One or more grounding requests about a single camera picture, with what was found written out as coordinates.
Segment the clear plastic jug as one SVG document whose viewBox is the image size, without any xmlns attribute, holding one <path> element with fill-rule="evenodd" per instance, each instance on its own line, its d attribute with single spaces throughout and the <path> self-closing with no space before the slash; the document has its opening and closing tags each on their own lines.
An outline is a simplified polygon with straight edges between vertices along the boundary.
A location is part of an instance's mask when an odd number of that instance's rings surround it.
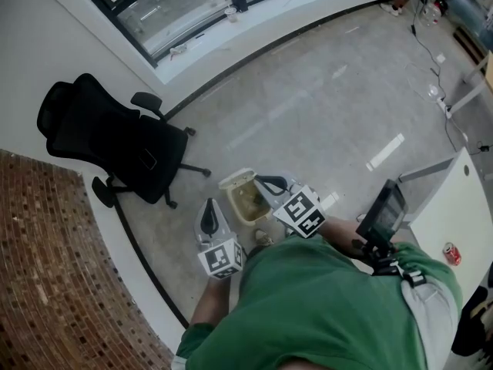
<svg viewBox="0 0 493 370">
<path fill-rule="evenodd" d="M 421 9 L 421 21 L 426 26 L 437 25 L 441 18 L 441 10 L 434 3 L 427 3 Z"/>
</svg>

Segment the wooden desk with white legs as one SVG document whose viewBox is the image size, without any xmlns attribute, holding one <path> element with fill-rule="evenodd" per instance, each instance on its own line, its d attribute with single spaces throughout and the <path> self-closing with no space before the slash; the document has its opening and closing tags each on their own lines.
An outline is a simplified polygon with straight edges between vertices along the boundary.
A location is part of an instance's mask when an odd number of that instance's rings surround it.
<svg viewBox="0 0 493 370">
<path fill-rule="evenodd" d="M 485 74 L 481 81 L 455 104 L 445 108 L 447 119 L 450 119 L 454 113 L 472 101 L 484 89 L 488 89 L 493 95 L 493 51 L 488 52 L 488 54 L 463 78 L 463 82 L 469 83 L 477 74 L 480 74 L 483 69 L 485 70 Z"/>
</svg>

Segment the black screen device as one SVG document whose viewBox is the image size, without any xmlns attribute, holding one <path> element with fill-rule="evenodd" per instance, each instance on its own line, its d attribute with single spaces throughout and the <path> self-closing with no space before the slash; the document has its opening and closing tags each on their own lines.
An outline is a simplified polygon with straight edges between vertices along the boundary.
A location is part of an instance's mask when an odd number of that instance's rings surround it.
<svg viewBox="0 0 493 370">
<path fill-rule="evenodd" d="M 407 210 L 399 186 L 395 181 L 387 180 L 356 230 L 366 240 L 364 249 L 370 256 L 384 257 L 394 251 L 391 239 L 400 228 Z"/>
</svg>

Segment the person's left forearm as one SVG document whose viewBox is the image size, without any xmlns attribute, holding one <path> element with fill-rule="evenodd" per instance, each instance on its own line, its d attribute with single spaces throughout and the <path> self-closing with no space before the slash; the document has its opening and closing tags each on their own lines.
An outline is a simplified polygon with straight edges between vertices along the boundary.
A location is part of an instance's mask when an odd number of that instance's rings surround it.
<svg viewBox="0 0 493 370">
<path fill-rule="evenodd" d="M 231 279 L 210 278 L 193 312 L 189 325 L 216 327 L 230 312 Z"/>
</svg>

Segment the red soda can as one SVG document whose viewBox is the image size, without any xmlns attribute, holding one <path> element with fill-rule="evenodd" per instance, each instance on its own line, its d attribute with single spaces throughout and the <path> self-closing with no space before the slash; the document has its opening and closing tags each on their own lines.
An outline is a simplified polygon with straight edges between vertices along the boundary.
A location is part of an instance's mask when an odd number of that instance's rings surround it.
<svg viewBox="0 0 493 370">
<path fill-rule="evenodd" d="M 461 263 L 461 253 L 451 242 L 447 242 L 443 248 L 443 254 L 451 266 L 458 266 Z"/>
</svg>

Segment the black office chair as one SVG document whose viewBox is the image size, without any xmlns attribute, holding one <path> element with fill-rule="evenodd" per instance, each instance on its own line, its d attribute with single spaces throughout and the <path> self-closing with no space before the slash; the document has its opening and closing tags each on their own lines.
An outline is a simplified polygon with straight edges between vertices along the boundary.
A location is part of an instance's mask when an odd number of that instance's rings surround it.
<svg viewBox="0 0 493 370">
<path fill-rule="evenodd" d="M 164 199 L 176 208 L 169 188 L 178 170 L 211 174 L 183 162 L 196 130 L 169 124 L 160 111 L 162 100 L 149 92 L 136 92 L 131 103 L 131 109 L 119 103 L 93 75 L 84 73 L 72 83 L 51 87 L 37 127 L 46 138 L 48 154 L 91 163 L 107 173 L 107 181 L 92 182 L 107 207 L 112 207 L 116 194 L 133 192 L 149 204 Z"/>
</svg>

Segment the beige trash bin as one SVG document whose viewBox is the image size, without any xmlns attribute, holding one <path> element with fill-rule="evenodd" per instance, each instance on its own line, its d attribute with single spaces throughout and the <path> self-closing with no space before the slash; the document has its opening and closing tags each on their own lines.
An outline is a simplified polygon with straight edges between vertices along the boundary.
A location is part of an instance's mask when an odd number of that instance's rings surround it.
<svg viewBox="0 0 493 370">
<path fill-rule="evenodd" d="M 270 205 L 254 184 L 256 175 L 254 170 L 242 168 L 219 182 L 219 189 L 225 192 L 239 222 L 248 227 L 272 217 Z M 245 200 L 237 199 L 234 191 L 238 187 L 247 190 L 250 197 Z"/>
</svg>

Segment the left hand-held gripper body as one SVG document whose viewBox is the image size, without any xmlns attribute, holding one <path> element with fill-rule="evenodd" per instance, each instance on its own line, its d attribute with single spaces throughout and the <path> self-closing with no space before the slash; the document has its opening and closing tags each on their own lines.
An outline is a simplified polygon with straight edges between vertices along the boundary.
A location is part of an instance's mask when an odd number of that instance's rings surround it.
<svg viewBox="0 0 493 370">
<path fill-rule="evenodd" d="M 212 247 L 198 253 L 198 258 L 208 277 L 223 280 L 243 270 L 243 248 L 236 235 L 226 240 L 216 240 Z"/>
</svg>

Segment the white table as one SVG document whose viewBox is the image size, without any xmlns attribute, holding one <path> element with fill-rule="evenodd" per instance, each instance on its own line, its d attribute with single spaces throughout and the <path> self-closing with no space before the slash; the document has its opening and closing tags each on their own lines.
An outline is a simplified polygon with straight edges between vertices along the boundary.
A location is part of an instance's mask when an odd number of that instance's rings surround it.
<svg viewBox="0 0 493 370">
<path fill-rule="evenodd" d="M 445 245 L 456 246 L 461 263 L 451 269 L 463 301 L 468 301 L 493 263 L 493 219 L 468 150 L 464 147 L 436 163 L 402 173 L 398 180 L 405 183 L 441 171 L 439 183 L 404 220 L 428 256 L 447 263 Z"/>
</svg>

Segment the person's left shoe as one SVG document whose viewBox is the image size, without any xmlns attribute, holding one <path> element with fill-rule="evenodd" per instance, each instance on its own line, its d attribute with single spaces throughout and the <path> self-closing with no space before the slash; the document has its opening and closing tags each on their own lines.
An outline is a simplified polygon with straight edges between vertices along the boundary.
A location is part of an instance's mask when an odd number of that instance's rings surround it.
<svg viewBox="0 0 493 370">
<path fill-rule="evenodd" d="M 256 229 L 254 231 L 253 238 L 257 246 L 266 247 L 274 244 L 273 239 L 270 237 L 270 235 L 266 231 L 261 229 Z"/>
</svg>

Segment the person in green shirt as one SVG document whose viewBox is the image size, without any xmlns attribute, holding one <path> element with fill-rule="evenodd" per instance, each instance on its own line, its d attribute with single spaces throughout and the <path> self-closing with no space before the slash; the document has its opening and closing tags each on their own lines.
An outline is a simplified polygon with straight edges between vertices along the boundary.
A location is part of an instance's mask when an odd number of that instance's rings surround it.
<svg viewBox="0 0 493 370">
<path fill-rule="evenodd" d="M 236 307 L 192 323 L 172 370 L 442 370 L 462 308 L 452 269 L 413 244 L 396 246 L 400 272 L 373 276 L 323 238 L 292 236 L 255 251 Z M 418 272 L 424 283 L 407 281 Z"/>
</svg>

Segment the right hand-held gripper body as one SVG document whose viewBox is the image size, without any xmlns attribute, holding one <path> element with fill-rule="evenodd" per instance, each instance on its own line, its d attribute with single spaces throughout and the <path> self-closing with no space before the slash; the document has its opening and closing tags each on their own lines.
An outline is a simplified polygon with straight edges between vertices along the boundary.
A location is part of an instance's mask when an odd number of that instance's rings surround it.
<svg viewBox="0 0 493 370">
<path fill-rule="evenodd" d="M 289 196 L 273 216 L 302 238 L 315 235 L 326 219 L 318 195 L 308 185 L 298 182 L 291 185 Z"/>
</svg>

